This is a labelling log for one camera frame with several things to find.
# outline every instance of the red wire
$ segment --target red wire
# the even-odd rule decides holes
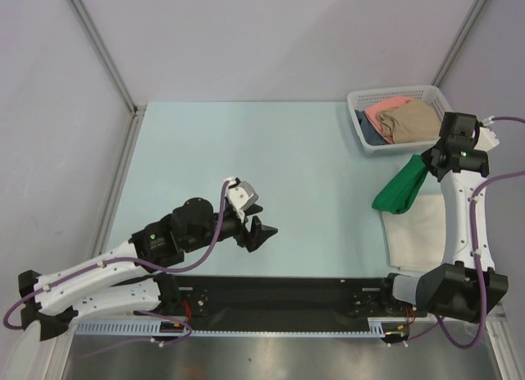
[[[182,305],[185,307],[186,309],[186,317],[189,320],[191,320],[191,308],[188,304],[188,302],[186,302],[185,300],[182,301]]]
[[[409,312],[410,312],[410,314],[412,314],[413,319],[412,319],[412,321],[410,323],[407,324],[408,326],[411,326],[412,324],[414,324],[416,322],[416,317],[417,316],[416,316],[416,313],[413,311],[412,308],[406,309],[406,311],[407,311],[407,317],[408,317]]]

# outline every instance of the blue cloth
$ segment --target blue cloth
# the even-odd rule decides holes
[[[376,131],[372,123],[368,121],[367,115],[365,115],[363,111],[356,110],[355,114],[358,117],[364,140],[366,140],[368,144],[371,144],[372,146],[388,144],[388,142],[386,142],[385,139]]]

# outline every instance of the metal floor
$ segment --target metal floor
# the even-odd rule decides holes
[[[414,334],[427,326],[414,324]],[[449,327],[465,341],[475,332],[463,323]],[[163,349],[140,342],[80,357],[123,340],[76,336],[62,380],[501,379],[488,336],[473,350],[458,350],[438,329],[408,348],[377,339],[191,337]]]

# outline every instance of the pink towel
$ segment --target pink towel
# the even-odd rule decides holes
[[[392,140],[391,136],[384,136],[383,135],[383,129],[381,127],[381,122],[377,119],[377,114],[381,111],[384,111],[386,109],[392,109],[392,108],[399,108],[408,103],[409,101],[412,101],[412,98],[410,97],[404,97],[403,95],[398,95],[396,97],[390,97],[387,99],[383,99],[381,102],[376,103],[372,105],[371,107],[368,107],[364,110],[365,114],[367,115],[367,119],[370,121],[370,123],[374,126],[376,131],[385,138],[385,141],[389,144],[393,144],[394,141]]]

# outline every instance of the green towel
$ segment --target green towel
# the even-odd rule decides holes
[[[372,207],[382,212],[405,213],[416,199],[427,173],[421,155],[414,154],[409,163],[377,195]]]

